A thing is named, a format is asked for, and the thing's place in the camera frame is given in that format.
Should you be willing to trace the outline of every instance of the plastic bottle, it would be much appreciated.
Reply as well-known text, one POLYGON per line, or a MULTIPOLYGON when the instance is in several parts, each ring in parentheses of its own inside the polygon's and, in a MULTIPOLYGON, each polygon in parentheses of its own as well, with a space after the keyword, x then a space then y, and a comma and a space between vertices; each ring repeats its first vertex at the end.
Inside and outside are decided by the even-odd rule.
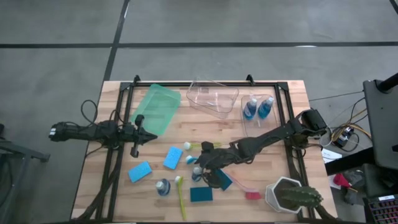
POLYGON ((251 120, 254 118, 254 115, 256 115, 256 110, 257 110, 257 99, 251 97, 250 101, 246 103, 246 106, 243 109, 243 116, 251 120))
POLYGON ((198 182, 201 179, 201 168, 194 167, 192 171, 192 180, 198 182))
POLYGON ((261 105, 259 106, 259 117, 261 119, 265 119, 268 115, 269 112, 271 111, 272 108, 272 103, 274 102, 273 97, 269 97, 268 99, 264 100, 261 105))
POLYGON ((157 193, 160 196, 166 196, 170 192, 170 182, 166 179, 162 179, 155 184, 157 193))

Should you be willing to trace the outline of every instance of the toothbrush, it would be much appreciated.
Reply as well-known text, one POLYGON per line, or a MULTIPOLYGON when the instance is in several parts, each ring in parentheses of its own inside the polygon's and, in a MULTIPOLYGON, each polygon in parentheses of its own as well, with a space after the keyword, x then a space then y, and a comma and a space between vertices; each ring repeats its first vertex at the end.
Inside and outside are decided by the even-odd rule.
POLYGON ((176 176, 176 178, 174 179, 174 182, 177 184, 178 196, 180 197, 180 206, 181 206, 182 219, 184 221, 187 221, 187 214, 185 213, 184 202, 182 200, 182 180, 183 180, 183 177, 176 176))

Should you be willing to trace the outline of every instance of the wooden tabletop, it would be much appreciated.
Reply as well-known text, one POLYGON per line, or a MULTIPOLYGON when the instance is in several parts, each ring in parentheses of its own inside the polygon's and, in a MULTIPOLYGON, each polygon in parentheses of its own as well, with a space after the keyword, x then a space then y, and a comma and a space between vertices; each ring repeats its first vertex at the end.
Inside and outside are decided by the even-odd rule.
MULTIPOLYGON (((290 96, 295 115, 303 110, 309 109, 307 93, 304 82, 286 81, 289 84, 290 96)), ((104 82, 101 98, 98 105, 97 121, 109 119, 109 115, 116 107, 120 82, 104 82)), ((146 94, 147 87, 136 87, 131 108, 131 114, 138 107, 146 94)), ((266 186, 274 183, 279 177, 289 177, 287 168, 284 143, 279 141, 271 146, 265 147, 250 165, 230 165, 224 170, 238 179, 241 184, 261 191, 261 200, 246 200, 244 193, 236 185, 232 184, 226 191, 213 189, 213 201, 203 203, 190 202, 190 188, 204 187, 206 184, 201 180, 194 183, 191 180, 194 165, 186 165, 185 157, 188 155, 199 156, 200 148, 184 151, 180 162, 175 170, 163 166, 163 161, 170 146, 183 149, 183 143, 188 142, 220 142, 224 147, 228 143, 239 138, 246 137, 241 119, 241 98, 244 95, 275 95, 273 87, 239 87, 239 96, 232 112, 226 119, 219 119, 190 107, 186 97, 187 87, 170 88, 181 93, 181 104, 172 118, 164 135, 156 140, 139 146, 139 157, 133 158, 129 155, 132 144, 126 144, 123 163, 121 168, 118 196, 114 212, 115 222, 182 222, 180 203, 174 178, 183 176, 183 202, 189 222, 272 222, 272 221, 294 221, 295 215, 275 212, 264 200, 266 186), (132 183, 127 175, 141 162, 148 161, 152 173, 136 183, 132 183), (168 196, 161 197, 157 194, 155 183, 166 178, 172 184, 168 196)), ((274 129, 280 125, 278 109, 273 106, 274 114, 270 119, 269 127, 264 132, 274 129)), ((99 143, 91 142, 88 151, 99 147, 99 143)), ((72 218, 78 217, 92 202, 98 193, 103 175, 106 149, 101 149, 86 158, 83 172, 73 207, 72 218)), ((315 187, 324 198, 322 205, 333 216, 336 217, 335 204, 328 184, 325 166, 319 147, 310 147, 304 157, 310 186, 315 187)))

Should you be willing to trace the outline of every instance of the black metal frame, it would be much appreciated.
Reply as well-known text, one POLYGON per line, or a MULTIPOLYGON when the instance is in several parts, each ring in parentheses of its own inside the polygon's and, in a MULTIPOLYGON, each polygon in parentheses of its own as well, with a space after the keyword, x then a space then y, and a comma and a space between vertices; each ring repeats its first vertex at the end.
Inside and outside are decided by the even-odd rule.
POLYGON ((4 202, 4 205, 2 207, 2 214, 0 215, 0 223, 9 223, 9 218, 15 203, 15 200, 17 198, 18 191, 21 187, 22 180, 25 176, 25 172, 29 166, 29 162, 31 159, 38 159, 40 162, 47 162, 49 161, 50 154, 44 154, 41 152, 37 152, 32 149, 28 149, 23 146, 18 146, 16 144, 13 144, 10 141, 0 139, 0 150, 7 151, 8 154, 1 154, 1 156, 17 156, 21 157, 22 162, 19 167, 17 177, 11 183, 11 189, 6 195, 6 200, 4 202))
MULTIPOLYGON (((136 76, 134 78, 133 82, 122 82, 120 84, 118 101, 116 103, 116 111, 120 112, 124 92, 126 90, 128 90, 126 109, 124 112, 124 120, 125 121, 129 120, 130 107, 131 107, 134 87, 149 87, 152 84, 156 83, 156 82, 140 82, 140 80, 141 79, 139 78, 139 76, 136 76)), ((246 80, 247 81, 242 81, 242 82, 220 82, 220 83, 223 85, 226 85, 226 86, 273 87, 275 90, 276 103, 277 103, 277 107, 278 107, 278 111, 279 111, 281 125, 284 125, 286 123, 285 113, 284 113, 283 104, 282 104, 282 98, 280 95, 280 91, 283 91, 285 94, 285 99, 286 99, 286 103, 287 103, 287 112, 289 114, 289 119, 294 118, 293 106, 292 106, 292 102, 290 99, 289 86, 288 86, 287 82, 254 82, 251 75, 248 75, 246 80)), ((165 87, 173 87, 173 86, 189 87, 191 82, 160 82, 160 83, 156 83, 156 84, 165 86, 165 87)), ((303 159, 301 151, 297 151, 297 160, 298 160, 298 168, 299 168, 299 171, 297 171, 297 169, 295 168, 295 165, 294 165, 294 160, 293 160, 294 157, 292 155, 292 151, 293 151, 292 145, 291 145, 290 141, 288 141, 288 140, 284 141, 284 143, 285 143, 285 151, 286 151, 286 157, 287 157, 287 163, 288 163, 288 167, 289 167, 290 177, 293 179, 299 180, 302 183, 302 185, 308 185, 307 172, 305 170, 304 159, 303 159)), ((115 150, 108 149, 108 152, 106 155, 106 160, 105 160, 103 178, 101 181, 101 188, 100 188, 99 194, 96 196, 93 203, 91 203, 89 206, 90 212, 85 214, 85 216, 83 217, 84 223, 106 223, 106 222, 113 221, 114 207, 115 207, 117 191, 118 191, 119 175, 120 175, 121 163, 122 163, 122 159, 123 159, 123 151, 124 151, 124 144, 122 144, 121 147, 119 147, 118 149, 115 149, 115 150), (110 170, 111 170, 111 161, 112 161, 114 151, 117 151, 116 163, 114 165, 114 169, 112 170, 111 174, 109 174, 110 170), (106 217, 103 217, 104 196, 105 196, 105 193, 109 190, 109 188, 111 186, 112 186, 112 189, 111 189, 108 213, 107 213, 106 217), (94 210, 96 210, 95 219, 90 220, 90 217, 92 216, 94 210)), ((308 209, 308 214, 309 214, 309 219, 316 219, 315 212, 313 209, 308 209)), ((297 214, 297 218, 298 218, 298 221, 300 221, 300 220, 307 221, 308 220, 307 218, 303 217, 302 211, 300 211, 300 213, 297 214)), ((70 220, 69 222, 65 222, 65 223, 75 223, 75 222, 76 222, 76 220, 70 220)))

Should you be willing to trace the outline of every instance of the gray floor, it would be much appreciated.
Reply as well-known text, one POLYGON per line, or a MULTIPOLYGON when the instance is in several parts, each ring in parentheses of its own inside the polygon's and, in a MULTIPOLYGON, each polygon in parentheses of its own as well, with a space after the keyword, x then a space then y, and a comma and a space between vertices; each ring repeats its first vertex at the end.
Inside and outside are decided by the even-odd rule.
MULTIPOLYGON (((0 0, 0 44, 110 43, 123 0, 0 0)), ((388 0, 132 0, 121 42, 398 41, 398 15, 388 0)), ((51 153, 31 165, 19 195, 16 223, 67 220, 86 142, 55 143, 58 121, 85 124, 80 104, 98 100, 110 49, 0 49, 0 123, 5 137, 51 153)), ((311 106, 330 126, 362 93, 362 81, 398 71, 398 47, 261 49, 119 49, 111 80, 305 80, 311 106)), ((358 105, 356 111, 364 108, 358 105)), ((366 120, 360 123, 369 130, 366 120)), ((371 145, 361 136, 362 147, 371 145)), ((344 220, 363 210, 335 203, 344 220)))

